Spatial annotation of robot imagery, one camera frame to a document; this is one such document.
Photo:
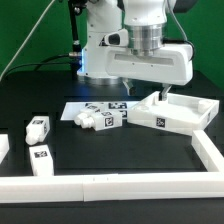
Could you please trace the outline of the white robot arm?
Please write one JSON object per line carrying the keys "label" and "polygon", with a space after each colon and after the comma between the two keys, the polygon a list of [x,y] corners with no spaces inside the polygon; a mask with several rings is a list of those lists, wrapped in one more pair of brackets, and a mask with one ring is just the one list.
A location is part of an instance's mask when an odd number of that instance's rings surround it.
{"label": "white robot arm", "polygon": [[196,1],[87,0],[87,43],[78,77],[98,85],[122,81],[129,93],[133,79],[161,83],[164,101],[172,86],[192,79],[194,46],[185,38],[164,38],[163,28],[168,17]]}

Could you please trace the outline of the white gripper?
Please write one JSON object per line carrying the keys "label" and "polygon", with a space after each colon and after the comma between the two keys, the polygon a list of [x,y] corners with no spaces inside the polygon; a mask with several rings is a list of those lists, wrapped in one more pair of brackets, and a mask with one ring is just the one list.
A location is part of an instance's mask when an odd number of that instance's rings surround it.
{"label": "white gripper", "polygon": [[[165,44],[152,56],[134,55],[130,49],[107,47],[105,69],[108,75],[163,83],[159,101],[166,101],[172,85],[186,85],[193,76],[193,49],[189,44]],[[129,96],[135,87],[129,79],[123,84]]]}

